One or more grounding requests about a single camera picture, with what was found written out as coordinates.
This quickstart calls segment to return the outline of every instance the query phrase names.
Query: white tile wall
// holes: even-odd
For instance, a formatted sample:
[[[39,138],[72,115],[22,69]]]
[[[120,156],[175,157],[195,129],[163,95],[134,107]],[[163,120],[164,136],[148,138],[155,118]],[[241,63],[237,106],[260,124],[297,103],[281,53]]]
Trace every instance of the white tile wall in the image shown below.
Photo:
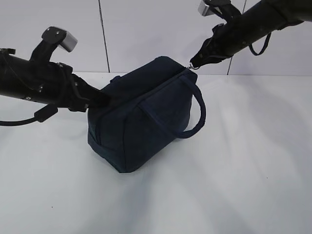
[[[78,39],[73,52],[57,49],[53,61],[75,71],[108,71],[98,0],[2,0],[0,16],[0,47],[16,48],[17,56],[29,59],[53,25]]]
[[[258,0],[247,0],[246,9]],[[266,52],[258,57],[248,48],[234,56],[230,75],[283,75],[311,76],[312,23],[274,31]],[[260,51],[264,39],[256,42],[254,48]]]
[[[166,55],[183,65],[198,52],[212,28],[223,22],[202,17],[200,0],[101,0],[112,72],[129,72],[155,57]],[[244,0],[233,0],[240,10]],[[229,60],[198,70],[226,74]]]

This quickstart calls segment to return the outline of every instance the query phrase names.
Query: cable connector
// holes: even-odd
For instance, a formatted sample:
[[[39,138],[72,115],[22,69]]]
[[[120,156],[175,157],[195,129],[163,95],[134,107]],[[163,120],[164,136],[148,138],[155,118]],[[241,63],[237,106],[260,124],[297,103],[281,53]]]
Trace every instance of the cable connector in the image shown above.
[[[59,112],[58,107],[54,104],[49,104],[42,109],[35,112],[35,118],[38,122],[45,122],[47,119],[51,118],[53,115]]]

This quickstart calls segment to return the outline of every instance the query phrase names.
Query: black strap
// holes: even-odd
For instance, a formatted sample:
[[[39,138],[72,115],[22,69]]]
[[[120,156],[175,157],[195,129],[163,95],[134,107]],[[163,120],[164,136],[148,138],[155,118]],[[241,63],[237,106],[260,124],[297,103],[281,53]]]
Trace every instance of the black strap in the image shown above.
[[[140,108],[142,111],[144,111],[164,132],[179,138],[179,139],[187,139],[187,138],[191,138],[192,136],[194,136],[196,133],[199,132],[200,129],[202,129],[202,127],[204,127],[205,125],[205,121],[206,121],[206,106],[205,106],[205,102],[203,100],[202,94],[200,89],[193,84],[187,77],[185,76],[181,76],[180,79],[191,89],[194,97],[196,98],[197,102],[199,103],[200,106],[200,119],[198,124],[189,131],[185,131],[185,132],[176,132],[173,129],[171,129],[169,126],[167,126],[158,116],[157,114],[150,108],[150,106],[148,105],[148,103],[146,103],[145,101],[140,103]]]
[[[252,54],[255,55],[255,56],[262,55],[262,54],[265,52],[265,50],[268,48],[268,46],[269,46],[270,38],[271,38],[271,33],[269,33],[269,34],[267,35],[267,38],[265,39],[263,48],[262,48],[262,50],[260,51],[260,53],[257,53],[257,52],[254,50],[253,45],[251,44],[251,45],[249,46],[249,49],[250,49],[250,51],[252,52]]]

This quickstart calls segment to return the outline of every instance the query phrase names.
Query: handbag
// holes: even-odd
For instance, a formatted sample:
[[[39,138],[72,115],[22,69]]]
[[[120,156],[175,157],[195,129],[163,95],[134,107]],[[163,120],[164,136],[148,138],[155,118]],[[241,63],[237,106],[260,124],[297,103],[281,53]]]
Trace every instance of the handbag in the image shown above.
[[[101,91],[111,97],[105,108],[88,112],[88,143],[120,173],[140,168],[176,138],[194,136],[205,125],[206,107],[197,74],[169,57],[159,57]],[[200,120],[184,131],[190,120],[193,96]]]

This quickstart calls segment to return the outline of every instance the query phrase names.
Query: white table surface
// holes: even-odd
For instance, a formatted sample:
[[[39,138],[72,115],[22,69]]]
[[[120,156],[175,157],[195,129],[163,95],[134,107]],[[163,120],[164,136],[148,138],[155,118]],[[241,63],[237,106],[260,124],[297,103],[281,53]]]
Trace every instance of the white table surface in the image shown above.
[[[98,88],[115,74],[79,74]],[[1,234],[310,234],[312,78],[200,76],[207,124],[132,174],[87,144],[87,116],[0,127]],[[41,105],[0,97],[2,120]],[[192,109],[196,124],[199,108]]]

